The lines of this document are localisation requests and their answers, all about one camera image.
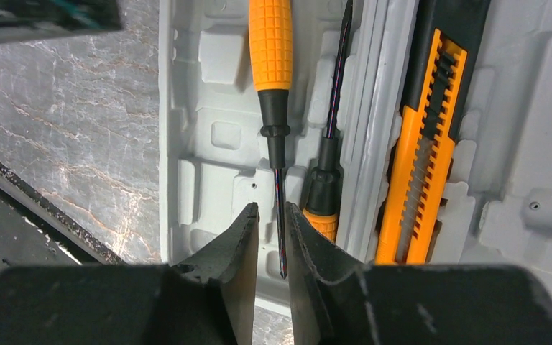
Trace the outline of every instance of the foam packaging insert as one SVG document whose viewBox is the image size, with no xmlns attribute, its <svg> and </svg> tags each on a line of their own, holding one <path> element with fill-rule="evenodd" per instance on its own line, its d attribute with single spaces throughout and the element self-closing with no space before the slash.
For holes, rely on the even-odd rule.
<svg viewBox="0 0 552 345">
<path fill-rule="evenodd" d="M 338 116 L 344 175 L 336 243 L 372 261 L 417 2 L 363 1 L 362 9 L 360 2 Z M 492 1 L 431 263 L 522 265 L 552 295 L 552 0 L 532 2 L 540 6 Z M 318 154 L 343 4 L 293 0 L 289 201 L 303 202 Z M 256 201 L 257 305 L 287 314 L 272 173 L 248 61 L 247 6 L 160 0 L 162 259 L 176 263 L 194 253 Z"/>
<path fill-rule="evenodd" d="M 326 125 L 344 3 L 293 1 L 295 72 L 285 193 L 297 204 L 303 202 Z M 392 141 L 415 6 L 415 1 L 355 1 L 338 116 L 343 184 L 354 186 L 344 199 L 365 192 L 363 183 L 379 189 L 384 179 L 381 147 Z M 163 261 L 179 262 L 227 229 L 246 204 L 257 202 L 257 305 L 289 314 L 288 285 L 278 267 L 273 175 L 250 73 L 247 7 L 242 0 L 160 2 L 161 252 Z M 360 160 L 363 156 L 370 159 Z M 345 239 L 341 246 L 364 259 L 377 199 L 356 200 L 364 211 L 352 217 L 353 205 L 342 205 L 338 243 Z M 359 216 L 363 225 L 350 227 Z"/>
</svg>

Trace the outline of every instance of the black plastic object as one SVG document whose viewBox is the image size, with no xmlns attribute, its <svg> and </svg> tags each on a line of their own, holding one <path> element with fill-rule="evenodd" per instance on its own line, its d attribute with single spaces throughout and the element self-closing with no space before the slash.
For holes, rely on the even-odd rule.
<svg viewBox="0 0 552 345">
<path fill-rule="evenodd" d="M 331 216 L 339 210 L 339 179 L 338 145 L 335 135 L 337 127 L 337 113 L 339 111 L 341 84 L 344 79 L 346 59 L 349 55 L 350 30 L 352 28 L 353 1 L 348 0 L 341 20 L 339 46 L 333 72 L 333 85 L 329 101 L 327 128 L 325 137 L 321 140 L 321 151 L 318 164 L 310 174 L 310 192 L 305 208 L 317 216 Z"/>
<path fill-rule="evenodd" d="M 270 168 L 284 169 L 285 137 L 291 133 L 287 125 L 289 90 L 263 90 L 257 94 L 263 119 L 261 135 L 267 138 Z"/>
<path fill-rule="evenodd" d="M 330 216 L 339 209 L 339 179 L 337 170 L 338 139 L 323 138 L 318 165 L 310 174 L 311 184 L 305 208 L 317 216 Z"/>
<path fill-rule="evenodd" d="M 418 3 L 418 21 L 415 24 L 409 58 L 409 61 L 414 63 L 408 67 L 401 109 L 403 111 L 404 106 L 409 106 L 418 110 L 420 106 L 424 73 L 433 42 L 432 33 L 439 29 L 443 35 L 467 52 L 449 132 L 450 138 L 454 141 L 457 140 L 460 129 L 462 111 L 471 85 L 472 71 L 479 53 L 489 3 L 490 0 L 422 0 Z"/>
<path fill-rule="evenodd" d="M 363 264 L 287 214 L 296 344 L 552 344 L 552 300 L 526 270 Z"/>
<path fill-rule="evenodd" d="M 120 29 L 116 0 L 0 0 L 0 43 Z"/>
<path fill-rule="evenodd" d="M 0 191 L 0 271 L 12 265 L 77 265 L 98 261 Z"/>
<path fill-rule="evenodd" d="M 0 344 L 251 344 L 257 204 L 174 267 L 12 268 Z"/>
<path fill-rule="evenodd" d="M 348 58 L 350 30 L 352 29 L 352 9 L 353 0 L 346 2 L 344 9 L 344 18 L 341 20 L 341 31 L 339 33 L 339 46 L 335 59 L 335 71 L 333 72 L 333 85 L 331 87 L 331 97 L 329 101 L 329 113 L 327 116 L 327 138 L 333 138 L 337 127 L 337 113 L 339 111 L 339 102 L 341 100 L 341 84 L 344 82 L 344 70 L 346 69 L 346 59 Z"/>
</svg>

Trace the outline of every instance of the marble surface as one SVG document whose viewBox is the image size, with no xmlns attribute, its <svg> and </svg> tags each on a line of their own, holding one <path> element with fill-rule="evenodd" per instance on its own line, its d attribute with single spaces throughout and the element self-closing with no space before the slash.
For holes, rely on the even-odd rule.
<svg viewBox="0 0 552 345">
<path fill-rule="evenodd" d="M 120 1 L 126 29 L 0 45 L 0 160 L 128 262 L 160 260 L 159 1 Z M 254 344 L 292 344 L 255 308 Z"/>
</svg>

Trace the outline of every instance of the orange screwdriver handle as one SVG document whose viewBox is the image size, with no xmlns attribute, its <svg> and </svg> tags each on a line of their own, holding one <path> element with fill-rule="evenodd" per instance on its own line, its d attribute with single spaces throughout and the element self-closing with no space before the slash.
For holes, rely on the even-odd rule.
<svg viewBox="0 0 552 345">
<path fill-rule="evenodd" d="M 312 224 L 312 227 L 316 229 L 316 231 L 320 232 L 331 242 L 335 242 L 338 221 L 337 214 L 332 214 L 330 216 L 318 216 L 305 209 L 303 210 L 303 215 L 307 218 L 310 224 Z"/>
<path fill-rule="evenodd" d="M 257 91 L 289 90 L 293 80 L 290 0 L 250 0 L 249 46 Z"/>
</svg>

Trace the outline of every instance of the screwdriver shaft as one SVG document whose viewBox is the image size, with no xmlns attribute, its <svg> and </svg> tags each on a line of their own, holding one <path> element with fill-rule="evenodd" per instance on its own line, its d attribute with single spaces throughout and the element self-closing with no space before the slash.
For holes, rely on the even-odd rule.
<svg viewBox="0 0 552 345">
<path fill-rule="evenodd" d="M 280 276 L 286 279 L 287 254 L 285 249 L 285 191 L 282 183 L 282 169 L 274 169 L 274 185 L 276 189 L 276 222 L 278 227 L 278 254 L 280 255 Z"/>
</svg>

